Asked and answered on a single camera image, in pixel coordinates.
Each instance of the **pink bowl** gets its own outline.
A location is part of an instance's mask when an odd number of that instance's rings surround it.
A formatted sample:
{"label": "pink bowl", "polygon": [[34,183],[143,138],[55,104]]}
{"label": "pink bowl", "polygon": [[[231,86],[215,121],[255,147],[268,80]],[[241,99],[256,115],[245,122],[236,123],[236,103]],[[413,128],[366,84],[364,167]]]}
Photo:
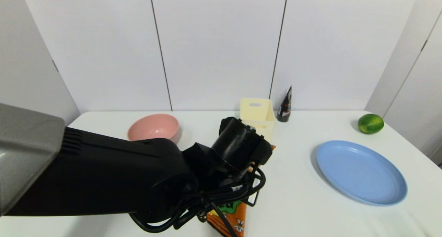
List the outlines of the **pink bowl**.
{"label": "pink bowl", "polygon": [[180,125],[178,120],[167,114],[156,114],[139,119],[127,132],[130,141],[167,138],[174,143],[179,139]]}

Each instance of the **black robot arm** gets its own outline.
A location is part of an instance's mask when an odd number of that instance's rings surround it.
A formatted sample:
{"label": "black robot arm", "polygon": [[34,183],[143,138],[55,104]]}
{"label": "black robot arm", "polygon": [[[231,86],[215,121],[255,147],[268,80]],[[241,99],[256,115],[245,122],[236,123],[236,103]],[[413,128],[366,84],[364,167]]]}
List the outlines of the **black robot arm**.
{"label": "black robot arm", "polygon": [[178,229],[219,205],[246,202],[265,184],[258,166],[271,154],[233,117],[222,120],[211,148],[195,143],[183,152],[167,139],[130,142],[67,127],[59,153],[6,215],[129,213],[148,232]]}

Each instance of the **blue plate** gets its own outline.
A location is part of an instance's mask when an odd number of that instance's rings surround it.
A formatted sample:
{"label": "blue plate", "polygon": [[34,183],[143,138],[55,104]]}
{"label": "blue plate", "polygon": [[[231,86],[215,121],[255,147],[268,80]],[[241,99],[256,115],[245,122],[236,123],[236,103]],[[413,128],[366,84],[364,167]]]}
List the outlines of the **blue plate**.
{"label": "blue plate", "polygon": [[407,195],[400,171],[377,152],[348,141],[322,144],[316,160],[325,178],[347,196],[377,206],[398,204]]}

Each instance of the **cream plastic basket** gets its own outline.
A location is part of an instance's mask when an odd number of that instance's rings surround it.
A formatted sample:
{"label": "cream plastic basket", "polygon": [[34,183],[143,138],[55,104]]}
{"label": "cream plastic basket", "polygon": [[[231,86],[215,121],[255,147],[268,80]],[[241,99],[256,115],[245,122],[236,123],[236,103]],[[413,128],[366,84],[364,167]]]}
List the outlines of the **cream plastic basket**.
{"label": "cream plastic basket", "polygon": [[244,124],[256,128],[256,133],[270,142],[275,128],[275,113],[269,99],[243,98],[240,103],[240,118]]}

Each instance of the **white wall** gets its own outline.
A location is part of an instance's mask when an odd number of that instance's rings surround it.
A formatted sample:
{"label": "white wall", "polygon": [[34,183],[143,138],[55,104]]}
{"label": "white wall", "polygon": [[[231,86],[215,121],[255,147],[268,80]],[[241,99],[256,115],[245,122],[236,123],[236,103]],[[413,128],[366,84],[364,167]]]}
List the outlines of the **white wall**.
{"label": "white wall", "polygon": [[415,0],[287,0],[271,99],[293,109],[363,109]]}
{"label": "white wall", "polygon": [[0,102],[67,124],[79,116],[25,0],[0,0]]}
{"label": "white wall", "polygon": [[153,0],[174,110],[268,98],[285,0]]}
{"label": "white wall", "polygon": [[81,112],[170,110],[150,0],[26,0]]}
{"label": "white wall", "polygon": [[385,114],[385,122],[427,156],[442,145],[442,20]]}
{"label": "white wall", "polygon": [[287,0],[275,72],[285,0],[27,2],[84,112],[363,109],[415,0]]}
{"label": "white wall", "polygon": [[442,0],[416,0],[366,110],[384,116],[410,73],[442,9]]}

